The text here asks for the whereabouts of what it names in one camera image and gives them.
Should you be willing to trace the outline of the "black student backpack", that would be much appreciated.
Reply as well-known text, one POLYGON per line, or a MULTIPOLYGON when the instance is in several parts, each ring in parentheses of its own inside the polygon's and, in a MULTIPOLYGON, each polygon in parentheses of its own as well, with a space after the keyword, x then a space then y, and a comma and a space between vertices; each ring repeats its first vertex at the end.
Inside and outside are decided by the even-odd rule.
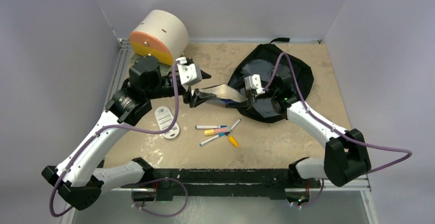
POLYGON ((290 70, 288 61, 283 56, 277 72, 274 73, 276 61, 281 53, 283 50, 272 42, 260 44, 235 68, 228 85, 241 94, 245 93, 245 77, 258 74, 263 87, 273 78, 266 93, 258 96, 251 107, 237 108, 241 115, 267 124, 283 120, 284 114, 275 111, 273 102, 277 100, 289 103, 300 100, 294 80, 297 81, 303 98, 308 97, 314 82, 311 67, 288 53, 293 70, 290 70))

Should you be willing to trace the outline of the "blue orange book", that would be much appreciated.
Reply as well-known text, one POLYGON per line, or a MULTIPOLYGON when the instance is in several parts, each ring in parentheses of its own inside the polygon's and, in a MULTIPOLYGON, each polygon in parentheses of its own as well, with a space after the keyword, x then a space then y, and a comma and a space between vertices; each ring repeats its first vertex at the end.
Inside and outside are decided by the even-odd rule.
POLYGON ((199 88, 199 95, 200 98, 206 100, 205 103, 221 107, 226 104, 239 104, 248 100, 244 94, 227 84, 199 88))

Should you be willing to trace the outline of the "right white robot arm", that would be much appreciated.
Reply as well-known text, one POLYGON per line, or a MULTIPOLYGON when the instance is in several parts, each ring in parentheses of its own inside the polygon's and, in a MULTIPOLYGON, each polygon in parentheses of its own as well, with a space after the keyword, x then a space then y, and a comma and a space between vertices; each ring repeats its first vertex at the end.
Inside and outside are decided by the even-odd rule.
POLYGON ((284 119, 297 124, 323 148, 324 157, 304 157, 289 165, 288 180, 296 187, 308 179, 327 179, 337 187, 349 183, 371 170, 371 162, 363 134, 346 130, 329 121, 307 104, 300 92, 299 98, 286 98, 275 88, 271 97, 274 111, 284 119))

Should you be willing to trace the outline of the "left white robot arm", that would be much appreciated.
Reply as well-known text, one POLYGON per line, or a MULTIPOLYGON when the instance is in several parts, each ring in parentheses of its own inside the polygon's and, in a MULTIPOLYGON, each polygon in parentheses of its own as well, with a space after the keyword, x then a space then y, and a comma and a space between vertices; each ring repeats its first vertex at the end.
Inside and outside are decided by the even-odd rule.
POLYGON ((127 132, 137 130, 137 123, 151 111, 153 99, 182 95, 189 101, 191 86, 209 78, 190 58, 176 59, 167 75, 161 74, 156 57, 138 58, 80 145, 57 166, 43 169, 43 178, 53 186, 52 194, 59 195, 70 208, 84 210, 112 189, 151 185, 153 167, 140 157, 110 169, 101 168, 100 163, 127 132))

